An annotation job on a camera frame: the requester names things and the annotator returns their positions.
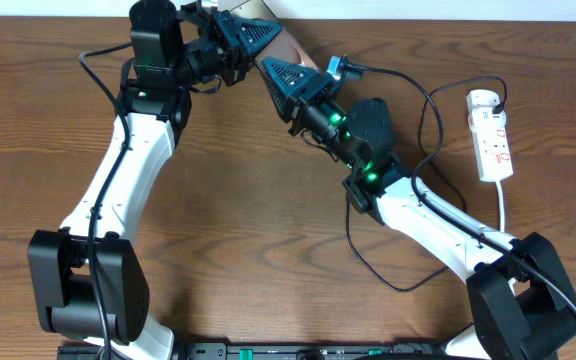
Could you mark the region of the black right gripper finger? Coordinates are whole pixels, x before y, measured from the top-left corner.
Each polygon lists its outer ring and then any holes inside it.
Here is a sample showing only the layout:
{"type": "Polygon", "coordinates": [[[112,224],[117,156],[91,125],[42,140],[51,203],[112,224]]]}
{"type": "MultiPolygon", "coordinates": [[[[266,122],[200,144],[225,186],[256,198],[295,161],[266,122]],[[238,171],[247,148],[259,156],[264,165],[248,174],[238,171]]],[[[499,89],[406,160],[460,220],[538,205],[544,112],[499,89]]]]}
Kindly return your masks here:
{"type": "Polygon", "coordinates": [[[315,69],[267,57],[262,61],[267,88],[273,100],[296,100],[323,89],[323,76],[315,69]]]}
{"type": "Polygon", "coordinates": [[[288,123],[290,115],[286,110],[286,92],[293,81],[293,72],[291,70],[281,70],[279,73],[264,71],[263,78],[279,117],[288,123]]]}

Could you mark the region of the galaxy smartphone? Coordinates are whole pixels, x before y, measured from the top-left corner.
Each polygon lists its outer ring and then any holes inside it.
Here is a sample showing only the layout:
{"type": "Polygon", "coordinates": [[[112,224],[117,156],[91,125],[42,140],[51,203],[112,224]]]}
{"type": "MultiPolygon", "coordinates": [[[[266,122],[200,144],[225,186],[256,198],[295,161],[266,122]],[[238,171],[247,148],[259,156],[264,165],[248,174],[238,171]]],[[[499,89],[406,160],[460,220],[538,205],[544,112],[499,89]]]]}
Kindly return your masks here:
{"type": "MultiPolygon", "coordinates": [[[[264,0],[219,1],[218,9],[229,10],[234,16],[242,18],[279,21],[273,10],[264,0]]],[[[281,32],[255,58],[256,63],[260,65],[266,58],[275,58],[290,64],[297,64],[319,71],[319,67],[302,45],[283,24],[281,24],[281,26],[281,32]]]]}

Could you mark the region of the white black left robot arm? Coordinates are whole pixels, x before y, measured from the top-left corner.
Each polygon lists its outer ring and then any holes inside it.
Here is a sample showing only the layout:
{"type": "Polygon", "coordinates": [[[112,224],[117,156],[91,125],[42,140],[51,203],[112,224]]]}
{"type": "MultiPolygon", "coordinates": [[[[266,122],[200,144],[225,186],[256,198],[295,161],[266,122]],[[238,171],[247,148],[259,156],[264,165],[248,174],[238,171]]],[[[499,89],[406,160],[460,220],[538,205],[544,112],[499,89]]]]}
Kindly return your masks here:
{"type": "Polygon", "coordinates": [[[99,359],[172,359],[174,332],[150,315],[134,250],[144,206],[192,95],[244,80],[284,29],[262,1],[222,11],[140,1],[129,19],[134,54],[109,94],[116,118],[108,149],[59,228],[34,233],[28,260],[44,331],[95,345],[99,359]]]}

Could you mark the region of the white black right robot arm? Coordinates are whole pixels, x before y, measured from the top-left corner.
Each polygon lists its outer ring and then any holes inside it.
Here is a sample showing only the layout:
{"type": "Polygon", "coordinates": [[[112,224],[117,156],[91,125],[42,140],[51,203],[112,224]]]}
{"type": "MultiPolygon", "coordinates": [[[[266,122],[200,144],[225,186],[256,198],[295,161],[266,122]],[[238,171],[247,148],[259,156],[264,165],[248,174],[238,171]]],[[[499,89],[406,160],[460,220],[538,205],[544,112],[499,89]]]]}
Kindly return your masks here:
{"type": "Polygon", "coordinates": [[[348,208],[409,236],[465,283],[472,324],[432,357],[555,358],[576,337],[576,292],[552,243],[482,224],[430,190],[395,153],[382,99],[349,110],[336,103],[346,76],[364,67],[345,58],[331,64],[328,74],[273,57],[259,67],[280,117],[349,168],[348,208]]]}

